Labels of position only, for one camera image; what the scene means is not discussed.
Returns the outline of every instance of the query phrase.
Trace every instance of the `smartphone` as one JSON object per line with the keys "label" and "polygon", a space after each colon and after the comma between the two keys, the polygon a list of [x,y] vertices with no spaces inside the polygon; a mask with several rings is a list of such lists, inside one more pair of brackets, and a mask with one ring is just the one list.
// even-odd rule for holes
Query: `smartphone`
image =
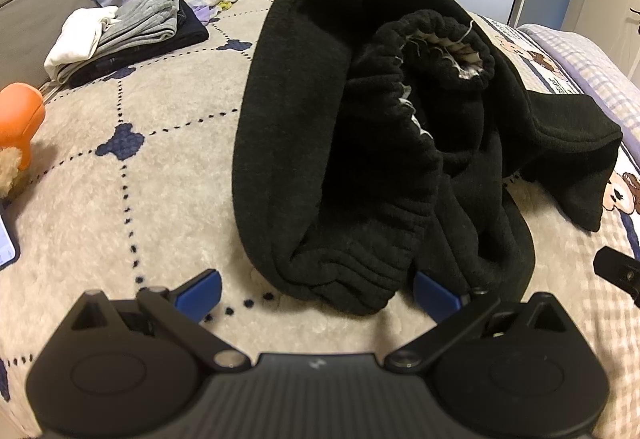
{"label": "smartphone", "polygon": [[18,242],[7,225],[4,208],[0,204],[0,271],[18,260],[19,256]]}

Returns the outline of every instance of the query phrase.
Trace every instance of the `black garment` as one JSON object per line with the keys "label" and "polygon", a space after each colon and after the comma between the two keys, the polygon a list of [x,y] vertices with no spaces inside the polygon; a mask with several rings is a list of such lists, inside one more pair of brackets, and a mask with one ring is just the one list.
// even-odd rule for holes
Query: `black garment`
{"label": "black garment", "polygon": [[183,0],[180,0],[179,3],[180,9],[178,9],[177,18],[178,29],[174,36],[155,44],[129,47],[117,53],[107,54],[106,56],[98,58],[95,62],[91,62],[76,70],[76,72],[69,77],[69,86],[73,88],[84,85],[123,67],[137,64],[151,58],[157,58],[162,54],[184,49],[190,45],[199,44],[200,42],[208,40],[209,32],[207,28],[200,23],[196,14]]}
{"label": "black garment", "polygon": [[413,263],[456,294],[519,299],[534,250],[502,186],[517,170],[598,230],[620,128],[589,96],[526,90],[470,22],[454,0],[274,0],[232,179],[276,288],[372,313]]}

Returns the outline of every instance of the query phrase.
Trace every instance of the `metal screw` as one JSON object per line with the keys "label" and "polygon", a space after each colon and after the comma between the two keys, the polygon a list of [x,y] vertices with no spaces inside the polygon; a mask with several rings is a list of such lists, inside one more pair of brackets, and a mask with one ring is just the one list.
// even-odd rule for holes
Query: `metal screw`
{"label": "metal screw", "polygon": [[389,362],[400,369],[410,369],[420,365],[422,358],[412,351],[398,351],[389,357]]}
{"label": "metal screw", "polygon": [[218,352],[213,357],[213,361],[215,361],[218,366],[226,369],[236,369],[241,365],[244,365],[246,360],[247,357],[243,353],[233,349],[225,349],[224,351]]}

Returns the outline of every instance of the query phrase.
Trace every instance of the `beige blanket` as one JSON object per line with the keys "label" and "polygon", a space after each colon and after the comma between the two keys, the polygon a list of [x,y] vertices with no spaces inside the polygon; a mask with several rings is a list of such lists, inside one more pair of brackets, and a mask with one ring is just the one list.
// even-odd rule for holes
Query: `beige blanket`
{"label": "beige blanket", "polygon": [[[380,357],[433,326],[404,294],[371,317],[293,300],[271,288],[244,255],[232,210],[232,150],[272,1],[241,0],[209,25],[207,42],[60,91],[48,104],[34,140],[33,183],[7,211],[22,255],[0,271],[0,358],[8,380],[0,411],[25,435],[38,433],[24,392],[30,364],[85,289],[127,298],[141,287],[176,287],[216,268],[222,301],[203,325],[254,359],[260,351]],[[535,75],[526,80],[536,85]],[[615,383],[623,358],[599,338],[606,325],[623,339],[625,323],[607,318],[622,305],[631,318],[634,308],[594,277],[591,260],[605,243],[628,252],[624,235],[613,222],[611,231],[587,234],[535,184],[514,180],[508,187],[536,246],[527,297],[555,293]],[[605,213],[605,228],[611,217]],[[637,437],[638,431],[612,428],[611,408],[598,433]]]}

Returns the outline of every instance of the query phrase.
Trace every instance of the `gray folded garment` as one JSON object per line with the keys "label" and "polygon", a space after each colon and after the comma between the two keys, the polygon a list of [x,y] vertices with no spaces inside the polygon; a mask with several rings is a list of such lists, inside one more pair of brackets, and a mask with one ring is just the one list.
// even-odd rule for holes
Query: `gray folded garment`
{"label": "gray folded garment", "polygon": [[76,70],[108,54],[171,38],[178,29],[177,16],[178,0],[129,0],[100,37],[94,55],[83,62],[60,66],[56,81],[66,83]]}

